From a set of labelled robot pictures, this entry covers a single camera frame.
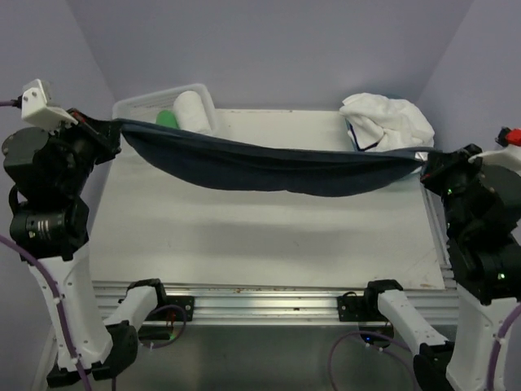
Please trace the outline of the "green rolled towel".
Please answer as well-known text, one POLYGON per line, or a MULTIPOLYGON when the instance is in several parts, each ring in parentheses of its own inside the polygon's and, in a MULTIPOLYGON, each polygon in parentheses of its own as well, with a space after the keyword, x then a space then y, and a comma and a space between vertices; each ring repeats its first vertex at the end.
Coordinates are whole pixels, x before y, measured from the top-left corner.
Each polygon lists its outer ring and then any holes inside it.
POLYGON ((164 127, 178 129, 179 124, 175 114, 169 110, 162 110, 158 112, 155 118, 155 123, 164 127))

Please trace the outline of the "white towel pile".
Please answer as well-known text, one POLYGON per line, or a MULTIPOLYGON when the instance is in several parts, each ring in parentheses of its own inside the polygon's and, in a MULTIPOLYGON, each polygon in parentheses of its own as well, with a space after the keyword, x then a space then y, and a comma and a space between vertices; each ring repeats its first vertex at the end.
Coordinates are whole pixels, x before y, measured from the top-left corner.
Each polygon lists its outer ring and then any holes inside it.
POLYGON ((348 125, 355 148, 361 152, 434 146, 434 129, 420 109, 406 99, 352 94, 343 100, 339 114, 348 125))

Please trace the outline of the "aluminium mounting rail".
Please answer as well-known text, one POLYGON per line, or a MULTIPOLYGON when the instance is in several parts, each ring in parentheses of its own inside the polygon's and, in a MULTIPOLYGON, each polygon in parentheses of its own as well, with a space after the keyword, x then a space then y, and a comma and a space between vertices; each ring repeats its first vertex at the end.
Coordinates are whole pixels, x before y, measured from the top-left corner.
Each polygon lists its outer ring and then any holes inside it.
MULTIPOLYGON (((94 293, 103 316, 115 310, 127 283, 95 282, 94 293)), ((337 297, 349 288, 273 288, 165 284, 169 296, 195 299, 194 325, 200 326, 332 326, 339 323, 337 297)), ((433 326, 453 326, 458 297, 453 289, 405 291, 409 301, 433 326)))

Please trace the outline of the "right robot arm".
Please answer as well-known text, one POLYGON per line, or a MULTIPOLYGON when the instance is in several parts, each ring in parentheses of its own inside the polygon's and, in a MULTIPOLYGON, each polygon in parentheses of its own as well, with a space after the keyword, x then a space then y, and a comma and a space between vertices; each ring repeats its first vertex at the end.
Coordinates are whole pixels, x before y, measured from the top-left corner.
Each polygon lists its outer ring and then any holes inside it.
POLYGON ((520 151, 468 145, 431 152, 423 186, 441 198, 458 293, 453 340, 433 328, 394 280, 370 282, 362 309, 388 320, 413 356, 422 390, 503 390, 510 329, 520 315, 520 151))

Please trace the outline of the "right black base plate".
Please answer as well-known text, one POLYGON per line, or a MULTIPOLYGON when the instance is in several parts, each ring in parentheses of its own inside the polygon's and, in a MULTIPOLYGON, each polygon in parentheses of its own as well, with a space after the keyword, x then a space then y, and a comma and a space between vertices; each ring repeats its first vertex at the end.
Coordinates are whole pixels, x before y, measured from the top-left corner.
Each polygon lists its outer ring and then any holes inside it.
POLYGON ((388 320, 354 291, 336 297, 337 314, 341 323, 387 323, 388 320))

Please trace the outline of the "dark blue towel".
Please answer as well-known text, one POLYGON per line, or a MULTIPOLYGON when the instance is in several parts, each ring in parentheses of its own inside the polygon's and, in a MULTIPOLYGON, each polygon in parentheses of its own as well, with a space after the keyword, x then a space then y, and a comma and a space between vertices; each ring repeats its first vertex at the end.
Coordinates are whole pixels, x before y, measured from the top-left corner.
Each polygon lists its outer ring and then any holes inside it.
POLYGON ((221 191, 287 191, 326 198, 384 188, 425 163, 431 148, 333 152, 262 147, 142 121, 116 119, 125 141, 150 165, 221 191))

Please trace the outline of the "white plastic basket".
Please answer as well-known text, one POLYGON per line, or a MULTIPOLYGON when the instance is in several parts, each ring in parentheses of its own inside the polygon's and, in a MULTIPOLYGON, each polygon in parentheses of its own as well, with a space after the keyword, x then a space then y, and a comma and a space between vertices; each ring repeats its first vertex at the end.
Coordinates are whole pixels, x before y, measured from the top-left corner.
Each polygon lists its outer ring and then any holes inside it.
POLYGON ((179 86, 167 90, 160 90, 150 94, 142 94, 133 98, 116 102, 112 108, 113 119, 131 119, 155 123, 158 112, 169 110, 173 112, 173 103, 182 93, 193 90, 198 93, 203 101, 204 109, 211 126, 209 135, 217 133, 220 127, 217 111, 207 86, 201 83, 179 86))

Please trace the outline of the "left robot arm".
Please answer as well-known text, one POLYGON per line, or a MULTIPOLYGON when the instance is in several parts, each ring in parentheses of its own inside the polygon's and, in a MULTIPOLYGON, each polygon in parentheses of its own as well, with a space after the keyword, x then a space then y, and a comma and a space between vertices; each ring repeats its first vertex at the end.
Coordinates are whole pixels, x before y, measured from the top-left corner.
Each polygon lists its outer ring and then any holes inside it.
POLYGON ((130 284, 116 311, 104 318, 90 276, 87 222, 82 190, 96 165, 120 152, 120 126, 70 109, 46 130, 24 128, 2 145, 3 167, 13 180, 13 218, 4 239, 37 280, 51 318, 58 356, 46 381, 51 388, 82 381, 114 380, 138 354, 138 330, 169 310, 163 284, 130 284))

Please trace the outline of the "white rolled towel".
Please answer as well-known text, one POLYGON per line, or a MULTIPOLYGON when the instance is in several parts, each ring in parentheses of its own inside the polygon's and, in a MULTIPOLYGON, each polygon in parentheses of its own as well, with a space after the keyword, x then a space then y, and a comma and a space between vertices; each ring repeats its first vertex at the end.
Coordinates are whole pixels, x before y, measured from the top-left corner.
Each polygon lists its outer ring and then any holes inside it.
POLYGON ((210 134, 211 126, 203 101, 193 90, 182 92, 173 103, 173 114, 182 130, 210 134))

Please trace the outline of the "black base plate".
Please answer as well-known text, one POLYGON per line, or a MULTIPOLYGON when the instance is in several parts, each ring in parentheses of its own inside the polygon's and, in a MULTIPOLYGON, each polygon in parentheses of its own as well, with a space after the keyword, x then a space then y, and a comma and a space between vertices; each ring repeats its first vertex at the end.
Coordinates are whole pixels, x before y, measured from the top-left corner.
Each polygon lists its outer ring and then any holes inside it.
POLYGON ((337 314, 341 323, 387 323, 388 320, 354 291, 336 297, 337 314))
POLYGON ((147 322, 174 321, 191 322, 195 310, 195 298, 193 296, 167 296, 166 301, 155 308, 146 317, 147 322))

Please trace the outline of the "teal plastic basin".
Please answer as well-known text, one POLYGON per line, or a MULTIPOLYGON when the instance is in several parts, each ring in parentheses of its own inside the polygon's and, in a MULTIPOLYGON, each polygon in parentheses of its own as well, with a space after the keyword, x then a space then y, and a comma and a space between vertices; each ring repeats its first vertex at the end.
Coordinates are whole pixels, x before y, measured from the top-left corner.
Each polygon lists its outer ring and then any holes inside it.
POLYGON ((389 152, 419 148, 407 155, 413 159, 368 162, 362 172, 348 180, 356 191, 373 191, 407 179, 418 168, 414 160, 425 160, 423 148, 434 146, 435 131, 420 109, 406 99, 360 93, 343 100, 339 114, 359 152, 389 152))

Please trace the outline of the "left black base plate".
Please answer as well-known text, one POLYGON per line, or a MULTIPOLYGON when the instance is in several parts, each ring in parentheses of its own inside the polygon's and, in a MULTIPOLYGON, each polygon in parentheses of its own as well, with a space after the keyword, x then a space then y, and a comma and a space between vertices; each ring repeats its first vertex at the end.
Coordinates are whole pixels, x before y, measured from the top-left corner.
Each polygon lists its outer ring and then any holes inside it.
POLYGON ((193 296, 167 296, 166 301, 155 308, 146 317, 147 322, 174 321, 191 322, 195 310, 195 298, 193 296))

